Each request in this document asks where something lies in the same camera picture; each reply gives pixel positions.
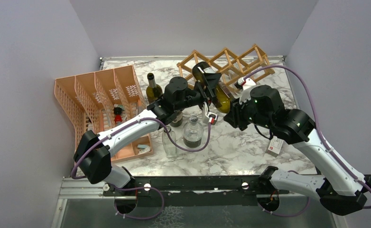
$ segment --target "marble surface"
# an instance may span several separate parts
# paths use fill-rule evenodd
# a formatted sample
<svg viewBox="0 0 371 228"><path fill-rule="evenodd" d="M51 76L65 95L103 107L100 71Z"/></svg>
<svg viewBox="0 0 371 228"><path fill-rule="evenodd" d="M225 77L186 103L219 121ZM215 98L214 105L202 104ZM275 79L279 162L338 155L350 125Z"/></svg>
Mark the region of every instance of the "marble surface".
<svg viewBox="0 0 371 228"><path fill-rule="evenodd" d="M103 69L111 69L121 66L134 65L139 79L139 85L146 99L145 89L148 86L147 73L155 74L156 83L162 88L167 85L174 76L179 76L176 64L179 60L154 59L154 60L120 60L105 61ZM271 61L272 64L282 64L280 60ZM267 84L276 88L285 103L286 108L295 107L295 100L290 90L290 85L283 69L275 68L275 74L268 76L259 84ZM192 107L183 111L184 121L191 115L200 116L198 107ZM315 174L312 162L294 147L283 144L280 155L277 158L265 153L269 140L260 136L253 126L241 132L232 128L223 121L220 114L218 123L212 126L211 139L207 148L200 152L185 152L179 149L179 155L175 158L167 158L162 145L162 129L151 133L154 155L119 162L116 165L126 167L134 176L189 176L189 175L247 175L261 174L269 165L277 166L284 170L295 170L302 174ZM182 126L173 128L176 132L177 143L184 147L182 138ZM261 132L268 135L266 129ZM207 126L204 126L203 143L207 138Z"/></svg>

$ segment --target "white wall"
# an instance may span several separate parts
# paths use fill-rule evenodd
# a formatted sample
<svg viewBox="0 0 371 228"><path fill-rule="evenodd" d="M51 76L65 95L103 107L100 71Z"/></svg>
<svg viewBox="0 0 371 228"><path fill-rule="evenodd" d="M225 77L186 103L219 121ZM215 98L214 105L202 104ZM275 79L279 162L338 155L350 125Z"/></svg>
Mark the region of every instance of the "white wall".
<svg viewBox="0 0 371 228"><path fill-rule="evenodd" d="M70 0L102 57L286 55L317 0Z"/></svg>
<svg viewBox="0 0 371 228"><path fill-rule="evenodd" d="M0 1L0 228L50 227L74 151L54 79L98 61L69 1Z"/></svg>
<svg viewBox="0 0 371 228"><path fill-rule="evenodd" d="M371 174L371 0L319 0L286 60L306 80L325 137ZM297 79L292 85L301 108L311 113ZM350 228L371 227L371 210L346 218Z"/></svg>

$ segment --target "purple cable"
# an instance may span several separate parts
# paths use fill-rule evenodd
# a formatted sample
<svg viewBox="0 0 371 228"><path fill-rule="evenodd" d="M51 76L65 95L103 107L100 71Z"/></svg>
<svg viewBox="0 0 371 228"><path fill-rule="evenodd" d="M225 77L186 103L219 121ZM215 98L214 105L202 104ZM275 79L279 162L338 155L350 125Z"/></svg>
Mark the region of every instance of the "purple cable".
<svg viewBox="0 0 371 228"><path fill-rule="evenodd" d="M132 189L120 189L120 188L117 188L116 186L114 186L113 184L112 184L112 186L113 186L115 189L120 190L120 191L133 191L133 190L145 189L145 188L146 188L146 189L153 189L153 190L155 190L156 192L159 193L160 198L162 199L162 206L160 207L159 211L158 211L156 214L154 214L154 215L152 215L152 216L148 216L148 217L135 217L135 216L131 216L131 215L121 214L121 213L119 212L119 210L117 209L116 203L114 203L114 209L116 209L117 214L122 215L124 218L127 217L127 218L131 218L131 219L140 219L140 220L153 219L154 217L156 217L156 216L158 216L160 213L162 213L163 208L165 207L165 198L163 197L163 194L162 194L158 189L156 189L156 188L154 188L154 187L136 187L136 188L132 188Z"/></svg>
<svg viewBox="0 0 371 228"><path fill-rule="evenodd" d="M296 171L294 171L294 170L289 170L288 172L294 172L294 173L298 174L298 172L296 172ZM299 216L299 215L303 214L303 213L307 210L308 206L310 205L310 200L311 200L310 197L307 197L307 203L306 203L306 206L305 206L301 211L299 211L298 213L296 213L296 214L291 214L291 215L283 215L283 214L275 214L275 213L271 213L271 211L268 211L268 210L266 210L265 208L263 208L263 207L261 206L261 204L258 204L258 205L262 208L262 211L264 211L264 212L266 212L266 213L268 213L268 214L271 214L271 215L274 215L274 216L278 216L278 217L283 217L283 218L290 218L290 217L296 217L296 216Z"/></svg>
<svg viewBox="0 0 371 228"><path fill-rule="evenodd" d="M328 143L326 142L324 136L323 136L323 133L320 129L320 124L319 124L319 118L318 118L318 115L317 115L317 111L315 109L315 106L314 106L314 102L313 102L313 99L311 97L311 94L308 90L308 87L306 85L306 83L303 81L302 77L300 77L300 75L298 73L296 73L295 71L293 71L292 69L290 69L289 67L287 66L282 66L282 65L270 65L270 66L264 66L260 69L257 69L257 70L254 70L253 72L249 73L248 75L246 75L243 79L246 80L247 78L251 77L252 75L256 74L257 72L259 71L262 71L262 70L265 70L265 69L269 69L269 68L282 68L282 69L285 69L289 72L291 72L292 74L294 74L298 79L299 81L301 82L301 84L303 85L304 87L304 90L306 91L307 93L307 97L308 97L308 100L311 104L311 109L313 110L313 114L314 114L314 119L315 119L315 127L317 129L317 132L318 132L318 136L320 137L320 140L321 142L323 143L324 147L330 151L329 153L331 154L331 156L338 162L338 164L340 166L342 166L342 168L349 174L351 175L351 177L353 177L359 184L361 184L365 189L367 189L369 191L369 193L371 194L371 188L366 184L364 183L363 181L361 180L358 180L358 177L342 162L342 160L336 156L336 154L331 151L331 147L328 145ZM371 205L370 206L364 206L363 207L364 209L371 209Z"/></svg>
<svg viewBox="0 0 371 228"><path fill-rule="evenodd" d="M167 136L169 137L169 140L173 143L173 145L176 146L176 147L178 147L178 148L180 148L180 149L182 149L182 150L184 150L184 151L187 151L187 152L198 152L198 151L201 151L201 150L205 149L205 148L208 146L209 138L211 137L211 124L210 124L210 123L208 123L208 138L207 138L207 140L206 140L205 145L204 145L203 147L201 147L200 149L196 149L196 150L186 149L186 148L183 148L183 147L177 145L176 142L173 141L173 139L170 137L169 133L167 133L168 130L167 130L167 128L166 128L166 125L165 125L162 121L160 121L160 120L158 120L158 119L155 119L155 118L149 118L149 117L147 117L147 118L142 118L142 119L140 119L139 122L138 122L138 121L131 122L131 123L129 123L128 125L126 125L126 126L120 128L120 129L117 129L116 131L112 132L110 135L111 135L111 136L114 136L114 135L116 135L117 133L119 133L119 132L121 132L121 131L123 131L123 130L125 130L125 129L127 129L127 128L133 126L133 125L135 125L135 124L139 124L139 123L141 123L142 121L145 121L145 120L151 120L151 121L158 122L158 123L160 124L160 126L162 126L162 127L165 129L165 132L166 132ZM71 178L72 178L72 179L77 180L77 179L85 178L85 176L79 176L79 177L76 176L76 172L77 172L77 170L78 170L79 165L82 163L82 161L86 158L86 156L88 156L88 154L89 154L93 149L95 149L95 148L96 148L100 143L106 141L108 138L109 138L109 137L106 136L106 137L100 139L97 143L95 143L93 146L91 146L91 147L90 147L90 148L89 148L89 149L88 149L88 150L87 150L87 151L82 155L82 157L81 157L81 158L78 160L78 162L74 165L74 168L73 168L72 171L71 171Z"/></svg>

